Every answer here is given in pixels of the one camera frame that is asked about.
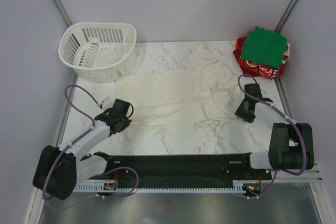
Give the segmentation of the cream white t shirt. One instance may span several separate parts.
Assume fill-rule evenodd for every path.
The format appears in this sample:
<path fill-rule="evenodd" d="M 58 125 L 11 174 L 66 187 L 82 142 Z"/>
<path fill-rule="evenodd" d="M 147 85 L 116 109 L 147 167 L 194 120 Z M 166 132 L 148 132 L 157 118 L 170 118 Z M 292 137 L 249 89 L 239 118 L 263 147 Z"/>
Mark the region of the cream white t shirt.
<path fill-rule="evenodd" d="M 172 129 L 208 120 L 239 123 L 237 78 L 209 51 L 184 57 L 184 69 L 136 74 L 116 81 L 117 98 L 134 107 L 133 127 Z"/>

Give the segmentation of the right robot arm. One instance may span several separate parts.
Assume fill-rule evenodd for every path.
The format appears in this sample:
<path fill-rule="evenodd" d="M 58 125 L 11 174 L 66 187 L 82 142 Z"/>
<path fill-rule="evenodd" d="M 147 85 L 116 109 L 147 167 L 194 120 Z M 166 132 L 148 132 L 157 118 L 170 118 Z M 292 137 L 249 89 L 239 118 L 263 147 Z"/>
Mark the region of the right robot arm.
<path fill-rule="evenodd" d="M 235 115 L 247 123 L 261 120 L 270 130 L 269 149 L 251 153 L 240 166 L 241 174 L 254 178 L 259 169 L 311 170 L 314 166 L 312 127 L 286 117 L 269 98 L 262 97 L 257 83 L 244 85 L 245 97 Z"/>

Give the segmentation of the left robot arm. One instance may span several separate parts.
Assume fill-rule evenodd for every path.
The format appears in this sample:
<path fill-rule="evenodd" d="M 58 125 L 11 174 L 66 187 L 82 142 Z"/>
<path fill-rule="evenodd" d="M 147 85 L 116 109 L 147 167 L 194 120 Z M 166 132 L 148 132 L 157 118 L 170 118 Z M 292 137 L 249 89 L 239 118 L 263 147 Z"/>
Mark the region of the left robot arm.
<path fill-rule="evenodd" d="M 78 136 L 58 146 L 46 146 L 33 176 L 33 186 L 43 192 L 44 200 L 48 200 L 48 195 L 65 200 L 78 183 L 97 175 L 111 178 L 115 165 L 108 161 L 107 154 L 86 155 L 102 141 L 130 126 L 133 112 L 131 103 L 116 99 L 112 107 L 92 118 L 92 125 Z"/>

